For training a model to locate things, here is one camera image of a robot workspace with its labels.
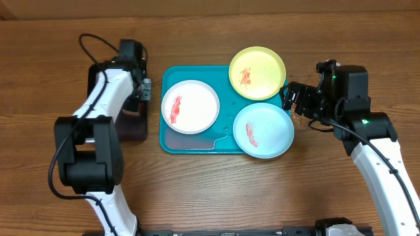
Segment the white plate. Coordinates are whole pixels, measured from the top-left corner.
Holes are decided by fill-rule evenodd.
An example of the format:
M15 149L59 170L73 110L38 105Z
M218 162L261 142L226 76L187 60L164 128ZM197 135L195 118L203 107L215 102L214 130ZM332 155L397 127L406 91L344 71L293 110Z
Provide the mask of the white plate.
M164 94L161 114L171 129L181 134L198 134L213 125L220 106L217 93L208 84L185 80Z

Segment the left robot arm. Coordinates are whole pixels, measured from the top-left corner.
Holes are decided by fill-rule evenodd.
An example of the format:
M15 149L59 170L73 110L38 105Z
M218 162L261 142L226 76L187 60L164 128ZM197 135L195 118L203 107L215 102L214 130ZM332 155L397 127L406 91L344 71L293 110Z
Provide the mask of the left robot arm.
M137 217L122 191L124 160L116 121L125 104L144 104L151 98L147 50L133 39L122 39L118 55L90 70L90 91L84 104L54 124L56 153L48 173L50 190L61 199L84 199L94 209L103 235L140 235ZM60 181L70 186L71 197L53 184L58 167Z

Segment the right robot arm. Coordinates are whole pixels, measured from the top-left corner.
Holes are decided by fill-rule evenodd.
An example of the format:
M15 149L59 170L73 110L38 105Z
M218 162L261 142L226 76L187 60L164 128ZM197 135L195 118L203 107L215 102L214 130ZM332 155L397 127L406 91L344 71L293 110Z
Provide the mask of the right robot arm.
M342 141L368 186L386 235L418 235L419 197L389 116L371 111L366 68L327 60L316 64L316 72L316 87L290 82L280 89L282 109L320 122Z

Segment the black plastic tray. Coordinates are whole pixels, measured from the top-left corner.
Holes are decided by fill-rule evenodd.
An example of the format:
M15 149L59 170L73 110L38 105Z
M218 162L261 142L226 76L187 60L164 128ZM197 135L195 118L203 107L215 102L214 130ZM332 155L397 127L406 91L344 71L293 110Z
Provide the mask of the black plastic tray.
M88 70L88 97L74 113L87 118L111 117L121 141L144 140L148 135L147 102L133 96L135 87L146 78L140 66L118 63L115 60Z

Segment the teal plastic tray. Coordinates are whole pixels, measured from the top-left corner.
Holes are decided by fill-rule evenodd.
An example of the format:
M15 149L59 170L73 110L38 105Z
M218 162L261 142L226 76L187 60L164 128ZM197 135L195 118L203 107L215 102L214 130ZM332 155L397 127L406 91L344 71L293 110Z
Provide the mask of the teal plastic tray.
M281 108L280 95L257 101L238 94L232 87L228 66L173 66L163 75L162 98L173 85L185 80L198 80L208 84L217 93L220 111L216 121L207 130L198 134L181 134L171 129L160 119L159 141L169 153L245 153L233 136L236 115L246 106L255 103L269 103Z

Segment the light blue plate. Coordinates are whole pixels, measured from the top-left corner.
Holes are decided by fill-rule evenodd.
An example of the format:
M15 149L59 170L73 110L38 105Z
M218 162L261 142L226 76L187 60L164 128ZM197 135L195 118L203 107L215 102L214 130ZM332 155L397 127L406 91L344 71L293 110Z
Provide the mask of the light blue plate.
M244 107L234 119L233 136L246 154L272 159L284 154L292 145L295 131L289 114L269 103Z

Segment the yellow-green plate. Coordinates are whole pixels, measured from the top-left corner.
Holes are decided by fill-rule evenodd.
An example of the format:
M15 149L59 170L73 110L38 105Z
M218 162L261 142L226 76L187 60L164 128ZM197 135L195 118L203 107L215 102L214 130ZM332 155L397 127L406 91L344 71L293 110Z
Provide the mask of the yellow-green plate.
M229 65L234 90L250 100L266 100L286 81L286 68L280 56L266 47L248 47L237 53Z

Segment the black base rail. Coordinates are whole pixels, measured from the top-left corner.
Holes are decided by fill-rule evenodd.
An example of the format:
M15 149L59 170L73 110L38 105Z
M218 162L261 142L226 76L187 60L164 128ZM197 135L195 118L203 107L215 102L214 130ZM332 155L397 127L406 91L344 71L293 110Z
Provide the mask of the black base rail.
M284 227L282 229L252 229L237 231L143 231L140 230L135 236L322 236L320 229L315 227L298 226Z

